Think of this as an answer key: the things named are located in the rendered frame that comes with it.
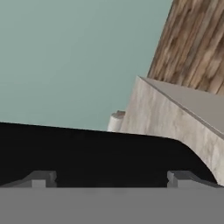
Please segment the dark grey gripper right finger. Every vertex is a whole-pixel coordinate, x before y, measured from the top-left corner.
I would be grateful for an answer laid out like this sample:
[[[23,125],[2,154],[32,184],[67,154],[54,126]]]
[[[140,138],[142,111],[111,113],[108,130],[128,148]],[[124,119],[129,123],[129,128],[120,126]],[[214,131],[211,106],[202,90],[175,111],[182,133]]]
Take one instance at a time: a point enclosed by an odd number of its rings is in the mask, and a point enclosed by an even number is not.
[[[168,171],[169,188],[221,188],[221,185],[203,180],[190,171]]]

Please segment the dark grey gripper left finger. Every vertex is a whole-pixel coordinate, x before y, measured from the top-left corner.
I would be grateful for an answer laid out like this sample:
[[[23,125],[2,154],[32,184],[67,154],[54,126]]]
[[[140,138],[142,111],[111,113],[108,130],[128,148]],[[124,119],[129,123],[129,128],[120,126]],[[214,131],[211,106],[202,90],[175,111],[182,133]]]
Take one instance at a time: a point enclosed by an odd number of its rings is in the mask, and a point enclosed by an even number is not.
[[[51,188],[56,187],[56,171],[33,171],[31,174],[23,179],[13,181],[4,185],[0,185],[0,188],[18,187],[18,188],[34,188],[43,187]]]

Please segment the pale marble kitchen counter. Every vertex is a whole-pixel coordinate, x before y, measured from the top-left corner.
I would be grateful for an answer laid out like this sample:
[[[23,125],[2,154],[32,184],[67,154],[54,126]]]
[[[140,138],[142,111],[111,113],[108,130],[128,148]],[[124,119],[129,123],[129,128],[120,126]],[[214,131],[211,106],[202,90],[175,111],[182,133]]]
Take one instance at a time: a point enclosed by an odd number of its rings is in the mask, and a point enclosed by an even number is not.
[[[224,186],[224,96],[137,77],[121,132],[189,146]]]

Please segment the black rounded block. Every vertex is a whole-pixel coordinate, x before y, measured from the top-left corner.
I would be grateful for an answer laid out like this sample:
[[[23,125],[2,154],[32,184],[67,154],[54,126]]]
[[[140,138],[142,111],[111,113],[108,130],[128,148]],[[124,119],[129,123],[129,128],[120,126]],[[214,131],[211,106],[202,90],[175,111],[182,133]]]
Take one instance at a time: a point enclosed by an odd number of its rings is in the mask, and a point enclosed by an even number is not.
[[[0,122],[0,185],[31,172],[55,172],[58,187],[165,187],[168,171],[217,182],[175,139]]]

